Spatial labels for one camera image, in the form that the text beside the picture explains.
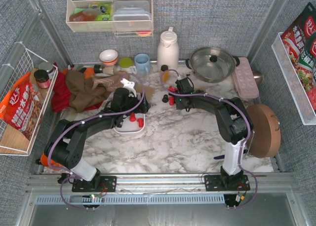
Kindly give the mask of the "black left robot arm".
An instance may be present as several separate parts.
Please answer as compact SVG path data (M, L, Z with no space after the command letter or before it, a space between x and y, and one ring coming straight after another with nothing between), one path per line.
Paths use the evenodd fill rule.
M117 88L113 98L96 115L79 121L61 120L49 138L43 154L50 161L60 164L79 180L96 188L101 182L100 171L82 157L87 138L122 124L131 113L146 114L150 108L145 93L137 93L133 85Z

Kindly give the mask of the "red coffee capsule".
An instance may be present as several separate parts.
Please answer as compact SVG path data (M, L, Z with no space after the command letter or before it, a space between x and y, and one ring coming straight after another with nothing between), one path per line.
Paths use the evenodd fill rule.
M144 119L143 118L138 118L137 122L138 122L139 128L143 128L144 127Z
M130 116L129 116L129 120L131 122L135 122L137 120L136 116L135 116L135 113L131 113Z

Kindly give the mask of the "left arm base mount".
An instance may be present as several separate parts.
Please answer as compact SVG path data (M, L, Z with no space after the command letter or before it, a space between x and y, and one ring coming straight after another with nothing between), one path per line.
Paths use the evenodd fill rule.
M91 182L74 180L72 192L115 192L116 176L99 176Z

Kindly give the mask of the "white plastic storage basket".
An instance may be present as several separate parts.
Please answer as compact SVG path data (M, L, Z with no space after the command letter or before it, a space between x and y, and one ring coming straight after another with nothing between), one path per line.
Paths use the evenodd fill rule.
M144 119L144 127L139 128L138 122L131 122L129 116L124 116L120 127L115 127L114 130L120 135L137 135L145 129L146 115L144 113L135 113L136 118Z

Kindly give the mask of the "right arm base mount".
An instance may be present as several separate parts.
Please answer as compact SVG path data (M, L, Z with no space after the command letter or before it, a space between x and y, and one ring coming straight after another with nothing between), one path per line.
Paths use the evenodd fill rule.
M227 178L222 175L205 175L204 182L206 191L251 190L247 175Z

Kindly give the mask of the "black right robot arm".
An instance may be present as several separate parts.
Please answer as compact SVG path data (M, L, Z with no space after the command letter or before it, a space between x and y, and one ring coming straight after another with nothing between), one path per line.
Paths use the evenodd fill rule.
M246 141L253 129L252 122L240 98L225 99L194 90L191 80L186 77L175 82L177 109L202 109L215 115L221 137L228 144L220 178L225 188L239 182L243 177L241 166Z

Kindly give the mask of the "pink striped towel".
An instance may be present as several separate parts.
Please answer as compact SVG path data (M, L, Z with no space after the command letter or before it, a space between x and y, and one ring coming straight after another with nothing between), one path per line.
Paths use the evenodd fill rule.
M93 76L93 87L92 89L96 89L97 87L104 87L106 91L114 92L117 88L122 88L123 84L121 83L122 78L129 78L128 75L124 76L126 72L119 71L116 75L104 77L104 76Z

